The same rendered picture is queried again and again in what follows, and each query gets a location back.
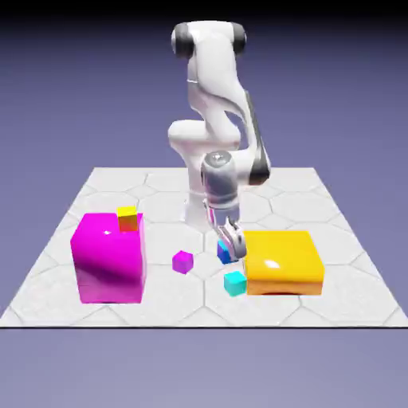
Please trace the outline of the small yellow cube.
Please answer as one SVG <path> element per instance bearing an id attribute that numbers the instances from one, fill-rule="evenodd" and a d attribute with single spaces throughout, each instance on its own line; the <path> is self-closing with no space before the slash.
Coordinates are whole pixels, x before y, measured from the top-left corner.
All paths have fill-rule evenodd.
<path id="1" fill-rule="evenodd" d="M 118 207 L 117 218 L 120 232 L 132 232 L 138 230 L 139 223 L 136 206 Z"/>

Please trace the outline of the large magenta box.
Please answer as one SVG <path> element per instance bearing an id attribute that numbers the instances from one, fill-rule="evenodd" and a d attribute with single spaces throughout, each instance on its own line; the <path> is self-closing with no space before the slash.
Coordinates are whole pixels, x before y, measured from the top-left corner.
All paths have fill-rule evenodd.
<path id="1" fill-rule="evenodd" d="M 114 213 L 86 213 L 70 240 L 80 301 L 139 304 L 147 277 L 143 214 L 122 232 Z"/>

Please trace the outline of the small blue cube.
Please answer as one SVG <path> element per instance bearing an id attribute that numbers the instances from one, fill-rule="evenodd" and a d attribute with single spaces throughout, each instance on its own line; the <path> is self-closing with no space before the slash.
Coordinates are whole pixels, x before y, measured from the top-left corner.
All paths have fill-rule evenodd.
<path id="1" fill-rule="evenodd" d="M 233 247 L 231 245 L 227 245 L 223 240 L 218 240 L 217 256 L 224 265 L 238 261 L 238 258 L 234 254 Z"/>

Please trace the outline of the small cyan cube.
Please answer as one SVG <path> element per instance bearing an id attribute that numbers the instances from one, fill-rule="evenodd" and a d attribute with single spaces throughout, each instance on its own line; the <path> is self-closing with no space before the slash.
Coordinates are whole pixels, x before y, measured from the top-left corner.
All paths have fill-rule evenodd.
<path id="1" fill-rule="evenodd" d="M 223 285 L 230 296 L 239 296 L 246 293 L 247 279 L 241 272 L 233 271 L 224 275 Z"/>

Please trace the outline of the large yellow box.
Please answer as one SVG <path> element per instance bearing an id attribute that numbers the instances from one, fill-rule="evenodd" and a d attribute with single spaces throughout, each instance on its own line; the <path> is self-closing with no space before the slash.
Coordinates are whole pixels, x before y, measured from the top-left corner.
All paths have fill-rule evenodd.
<path id="1" fill-rule="evenodd" d="M 319 296 L 324 264 L 305 230 L 246 230 L 249 295 Z"/>

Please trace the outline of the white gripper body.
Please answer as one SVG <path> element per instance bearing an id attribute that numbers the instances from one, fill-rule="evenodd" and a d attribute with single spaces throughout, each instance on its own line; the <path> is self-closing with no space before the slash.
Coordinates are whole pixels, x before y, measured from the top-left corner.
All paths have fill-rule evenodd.
<path id="1" fill-rule="evenodd" d="M 228 249 L 231 260 L 240 260 L 247 254 L 243 229 L 229 216 L 224 225 L 216 227 L 216 233 Z"/>

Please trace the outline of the small purple cube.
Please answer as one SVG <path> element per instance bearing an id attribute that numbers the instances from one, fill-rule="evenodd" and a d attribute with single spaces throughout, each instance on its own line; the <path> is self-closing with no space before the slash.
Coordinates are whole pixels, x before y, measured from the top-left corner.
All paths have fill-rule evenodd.
<path id="1" fill-rule="evenodd" d="M 172 269 L 181 274 L 187 274 L 194 267 L 194 255 L 180 250 L 172 257 Z"/>

